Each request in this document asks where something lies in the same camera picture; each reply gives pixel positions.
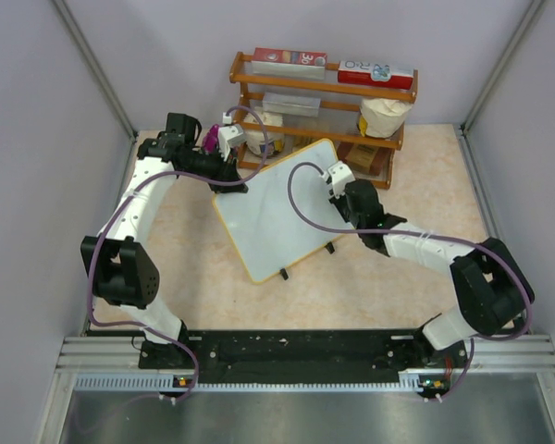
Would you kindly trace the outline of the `yellow framed whiteboard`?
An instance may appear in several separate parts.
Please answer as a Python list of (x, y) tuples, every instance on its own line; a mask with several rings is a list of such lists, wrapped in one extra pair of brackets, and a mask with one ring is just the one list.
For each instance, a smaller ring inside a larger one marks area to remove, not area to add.
[(337, 161), (334, 143), (322, 139), (264, 168), (247, 183), (246, 193), (214, 197), (214, 208), (253, 283), (267, 281), (341, 236), (306, 224), (288, 196), (296, 165), (311, 162), (325, 170)]

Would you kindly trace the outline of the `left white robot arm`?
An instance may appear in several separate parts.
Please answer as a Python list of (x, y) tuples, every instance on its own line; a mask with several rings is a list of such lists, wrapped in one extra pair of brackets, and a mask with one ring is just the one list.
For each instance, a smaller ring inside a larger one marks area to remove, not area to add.
[(214, 193), (247, 192), (237, 171), (242, 128), (230, 114), (207, 133), (195, 117), (170, 113), (166, 127), (145, 139), (133, 173), (114, 214), (95, 236), (87, 236), (80, 253), (90, 296), (130, 315), (130, 324), (145, 329), (148, 340), (160, 343), (159, 355), (171, 366), (191, 358), (191, 345), (180, 337), (182, 321), (160, 296), (160, 273), (147, 252), (152, 224), (167, 191), (179, 177), (195, 176)]

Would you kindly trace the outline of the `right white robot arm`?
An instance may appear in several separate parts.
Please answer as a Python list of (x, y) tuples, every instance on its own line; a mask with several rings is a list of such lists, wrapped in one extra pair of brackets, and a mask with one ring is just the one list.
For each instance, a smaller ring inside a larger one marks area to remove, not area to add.
[(420, 327), (413, 343), (420, 364), (437, 364), (460, 340), (499, 333), (533, 302), (534, 292), (501, 240), (469, 245), (437, 240), (405, 218), (387, 213), (370, 181), (328, 179), (327, 184), (330, 202), (358, 231), (364, 246), (451, 279), (457, 304)]

